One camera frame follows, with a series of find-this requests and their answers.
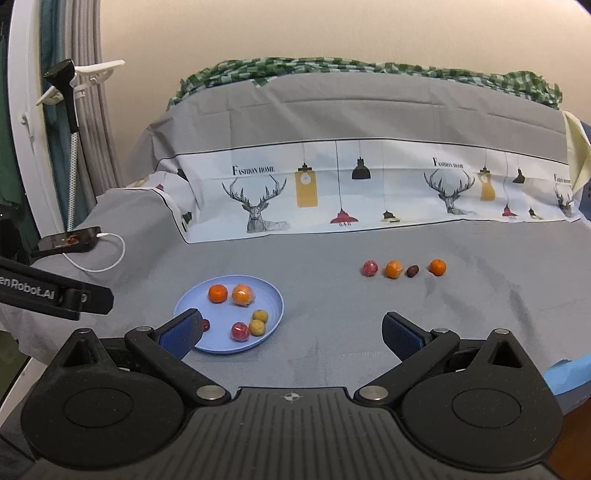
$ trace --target smartphone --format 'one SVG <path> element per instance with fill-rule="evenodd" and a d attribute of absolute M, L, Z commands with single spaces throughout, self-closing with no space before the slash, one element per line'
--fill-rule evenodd
<path fill-rule="evenodd" d="M 69 254 L 89 252 L 99 241 L 97 234 L 100 233 L 99 226 L 73 230 L 71 232 L 57 233 L 45 236 L 37 244 L 31 256 L 34 258 L 48 257 L 56 254 Z"/>

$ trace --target plastic-wrapped red fruit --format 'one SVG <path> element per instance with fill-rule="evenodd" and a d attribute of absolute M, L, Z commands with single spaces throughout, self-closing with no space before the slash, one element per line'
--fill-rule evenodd
<path fill-rule="evenodd" d="M 246 323 L 236 322 L 234 325 L 232 325 L 232 331 L 230 334 L 237 342 L 246 342 L 251 332 L 248 329 L 248 325 Z"/>
<path fill-rule="evenodd" d="M 366 277 L 373 277 L 378 270 L 378 263 L 375 260 L 367 260 L 361 267 L 361 273 Z"/>

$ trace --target yellow lamp illustration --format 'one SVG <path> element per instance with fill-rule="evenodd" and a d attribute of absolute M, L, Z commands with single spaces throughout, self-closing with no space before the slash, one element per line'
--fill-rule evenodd
<path fill-rule="evenodd" d="M 478 180 L 482 183 L 481 202 L 492 202 L 495 199 L 495 189 L 491 184 L 491 171 L 486 167 L 478 172 Z"/>
<path fill-rule="evenodd" d="M 295 173 L 295 198 L 299 208 L 318 207 L 316 172 L 306 162 Z"/>

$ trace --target gray tablecloth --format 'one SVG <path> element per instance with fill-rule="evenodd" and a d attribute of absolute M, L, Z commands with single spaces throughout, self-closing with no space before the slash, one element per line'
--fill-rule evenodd
<path fill-rule="evenodd" d="M 3 327 L 24 353 L 43 362 L 78 327 L 92 327 L 102 337 L 121 336 L 138 325 L 157 327 L 172 318 L 188 289 L 225 274 L 264 278 L 285 299 L 280 326 L 258 347 L 229 356 L 193 351 L 185 357 L 230 391 L 241 385 L 344 385 L 352 392 L 398 363 L 381 339 L 382 318 L 391 310 L 425 330 L 445 326 L 463 338 L 511 329 L 540 371 L 591 351 L 583 254 L 591 232 L 581 222 L 461 220 L 188 245 L 159 195 L 111 190 L 84 225 L 125 238 L 128 252 L 120 266 L 86 274 L 61 256 L 35 266 L 110 287 L 112 312 L 70 322 L 2 307 Z M 114 261 L 119 249 L 116 241 L 100 241 L 92 252 L 72 258 L 100 268 Z M 447 262 L 443 277 L 426 271 L 433 258 Z M 365 278 L 359 269 L 368 259 L 417 264 L 421 272 L 412 280 Z"/>

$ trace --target black lamp illustration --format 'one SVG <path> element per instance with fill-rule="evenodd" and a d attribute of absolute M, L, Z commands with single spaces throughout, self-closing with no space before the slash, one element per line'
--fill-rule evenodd
<path fill-rule="evenodd" d="M 509 176 L 509 161 L 507 160 L 506 153 L 505 153 L 505 162 L 507 164 L 507 174 L 506 174 L 505 178 L 503 179 L 503 190 L 505 191 L 505 196 L 507 197 L 507 203 L 505 205 L 505 208 L 503 208 L 503 217 L 515 218 L 515 217 L 517 217 L 517 214 L 513 213 L 511 211 L 511 209 L 509 208 L 509 194 L 507 193 L 507 189 L 505 188 L 505 182 L 507 180 L 507 177 Z"/>
<path fill-rule="evenodd" d="M 519 168 L 519 156 L 517 156 L 517 176 L 513 180 L 513 183 L 524 183 L 525 177 L 523 173 L 521 173 L 521 169 Z"/>
<path fill-rule="evenodd" d="M 351 180 L 369 180 L 371 172 L 365 166 L 365 160 L 361 157 L 361 140 L 357 140 L 357 142 L 359 144 L 359 158 L 357 159 L 357 166 L 351 173 Z"/>
<path fill-rule="evenodd" d="M 330 223 L 338 223 L 339 226 L 347 225 L 350 226 L 353 222 L 359 222 L 355 217 L 351 217 L 347 212 L 343 210 L 343 198 L 340 194 L 340 168 L 339 168 L 339 149 L 335 142 L 335 151 L 336 151 L 336 175 L 337 181 L 339 183 L 339 203 L 340 203 L 340 212 L 337 213 L 336 217 L 333 218 Z"/>
<path fill-rule="evenodd" d="M 384 212 L 384 218 L 382 218 L 382 223 L 397 223 L 400 221 L 400 218 L 397 218 L 386 207 L 386 172 L 384 168 L 384 140 L 382 140 L 380 144 L 382 147 L 382 191 L 384 193 L 384 208 L 386 209 L 386 211 Z"/>
<path fill-rule="evenodd" d="M 529 214 L 530 217 L 532 217 L 534 220 L 544 220 L 541 216 L 535 214 L 534 209 L 532 207 L 530 207 L 529 209 Z"/>

